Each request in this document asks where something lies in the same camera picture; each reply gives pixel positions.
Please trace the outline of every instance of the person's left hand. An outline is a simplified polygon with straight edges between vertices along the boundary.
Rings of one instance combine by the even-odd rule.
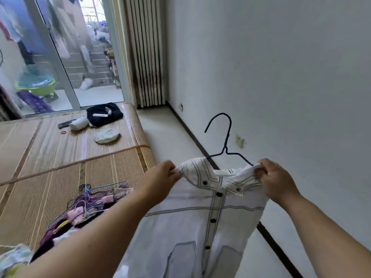
[[[175,165],[170,160],[162,162],[146,171],[137,184],[136,193],[140,193],[150,207],[161,203],[175,182],[181,178],[180,173],[170,173],[174,168]]]

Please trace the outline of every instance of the glass pane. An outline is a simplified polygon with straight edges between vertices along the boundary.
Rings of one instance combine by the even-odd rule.
[[[2,80],[22,113],[72,109],[23,0],[0,0],[0,28]]]
[[[50,18],[40,10],[45,21]],[[80,106],[122,102],[102,0],[50,0],[48,10],[54,16],[50,31]]]

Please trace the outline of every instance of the bamboo mat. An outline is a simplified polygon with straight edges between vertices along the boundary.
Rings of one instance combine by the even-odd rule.
[[[147,146],[134,107],[129,103],[117,105],[124,114],[122,119],[78,132],[69,127],[59,130],[57,125],[86,116],[84,110],[0,123],[0,186],[88,158]],[[94,136],[107,128],[118,129],[121,136],[107,145],[95,143]]]
[[[85,111],[0,123],[0,254],[19,243],[36,249],[79,185],[128,181],[135,187],[155,165],[134,107],[117,105],[122,119],[78,133],[59,130],[57,124]],[[96,144],[96,133],[109,127],[119,129],[120,139]]]

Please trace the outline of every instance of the white tile floor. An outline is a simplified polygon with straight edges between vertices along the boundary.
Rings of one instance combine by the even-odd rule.
[[[190,158],[203,156],[168,107],[141,109],[137,112],[156,163],[170,159],[178,166]],[[248,240],[235,276],[235,278],[247,277],[291,277],[257,230]]]
[[[74,89],[77,100],[81,107],[91,106],[108,102],[123,102],[123,93],[116,86],[99,86],[92,87],[86,91],[78,88]],[[63,111],[72,109],[71,103],[64,90],[56,90],[58,99],[50,103],[54,111]],[[23,115],[34,114],[34,111],[28,105],[24,105],[21,109]]]

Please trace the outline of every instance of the dark brown baseboard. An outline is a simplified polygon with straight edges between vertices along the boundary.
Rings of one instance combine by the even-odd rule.
[[[196,136],[191,132],[191,130],[187,127],[187,125],[183,122],[183,120],[179,117],[178,113],[175,112],[173,107],[169,104],[169,102],[166,102],[166,105],[170,108],[174,116],[178,119],[178,121],[181,123],[183,128],[186,130],[186,132],[189,134],[189,136],[192,138],[194,143],[197,145],[197,147],[201,150],[202,154],[204,156],[209,156],[207,151],[204,149],[202,144],[197,140]],[[216,165],[216,163],[211,159],[208,158],[208,161],[210,165],[215,170],[220,170],[220,168]],[[277,242],[273,239],[271,234],[268,232],[268,230],[264,227],[264,225],[259,222],[257,225],[257,230],[260,232],[260,234],[263,236],[265,241],[269,244],[269,246],[272,248],[273,252],[276,253],[279,260],[282,262],[282,264],[286,267],[287,271],[291,274],[293,278],[303,278],[303,276],[300,274],[300,272],[297,270],[297,268],[294,266],[294,264],[290,261],[290,259],[286,256],[284,251],[281,249],[281,247],[277,244]]]

